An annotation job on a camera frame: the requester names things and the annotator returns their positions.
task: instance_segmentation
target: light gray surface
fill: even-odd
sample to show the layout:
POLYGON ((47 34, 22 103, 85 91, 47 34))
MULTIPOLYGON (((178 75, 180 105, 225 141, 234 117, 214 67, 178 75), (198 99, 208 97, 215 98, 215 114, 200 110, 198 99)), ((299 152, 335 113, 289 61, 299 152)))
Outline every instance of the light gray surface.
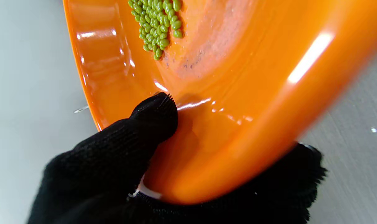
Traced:
MULTIPOLYGON (((377 59, 304 137, 329 176, 311 224, 377 224, 377 59)), ((0 224, 24 223, 44 165, 96 132, 61 0, 0 1, 0 224)))
POLYGON ((377 57, 363 73, 303 138, 329 170, 311 224, 377 224, 377 57))
POLYGON ((0 0, 0 224, 21 224, 55 155, 96 132, 61 0, 0 0))

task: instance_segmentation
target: orange plastic dish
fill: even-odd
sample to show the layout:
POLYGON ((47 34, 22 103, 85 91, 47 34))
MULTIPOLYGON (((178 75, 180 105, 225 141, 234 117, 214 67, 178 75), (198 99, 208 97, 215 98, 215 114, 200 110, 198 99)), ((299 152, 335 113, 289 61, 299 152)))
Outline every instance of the orange plastic dish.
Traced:
POLYGON ((64 0, 83 90, 99 130, 155 92, 171 93, 177 133, 144 186, 194 204, 287 153, 377 50, 377 0, 182 0, 183 39, 143 50, 127 0, 64 0))

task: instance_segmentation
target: pile of mung beans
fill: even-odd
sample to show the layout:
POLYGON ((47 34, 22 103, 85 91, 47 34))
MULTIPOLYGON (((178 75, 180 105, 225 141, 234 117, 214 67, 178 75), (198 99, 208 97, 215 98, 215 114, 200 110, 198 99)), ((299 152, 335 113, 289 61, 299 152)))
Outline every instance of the pile of mung beans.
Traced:
POLYGON ((176 15, 181 7, 180 0, 128 0, 133 9, 132 15, 139 22, 139 37, 144 41, 144 50, 153 51, 154 59, 159 60, 165 48, 170 44, 168 40, 169 27, 173 36, 182 38, 180 30, 182 22, 176 15))

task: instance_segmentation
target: gloved hand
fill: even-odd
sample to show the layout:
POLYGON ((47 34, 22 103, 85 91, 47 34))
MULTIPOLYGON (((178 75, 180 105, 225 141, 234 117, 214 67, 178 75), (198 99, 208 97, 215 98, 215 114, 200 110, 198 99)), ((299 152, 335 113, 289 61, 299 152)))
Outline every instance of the gloved hand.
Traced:
POLYGON ((217 200, 177 206, 135 192, 157 145, 177 129, 173 99, 159 93, 46 166, 28 224, 306 223, 322 155, 296 144, 274 166, 217 200))

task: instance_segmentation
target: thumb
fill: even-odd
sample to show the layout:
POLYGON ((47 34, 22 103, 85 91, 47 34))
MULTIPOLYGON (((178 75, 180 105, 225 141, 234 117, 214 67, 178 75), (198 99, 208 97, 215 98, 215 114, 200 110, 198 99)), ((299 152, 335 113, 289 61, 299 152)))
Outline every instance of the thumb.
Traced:
POLYGON ((45 175, 69 179, 91 190, 134 191, 159 143, 177 129, 177 108, 161 92, 141 102, 129 119, 119 120, 56 156, 45 175))

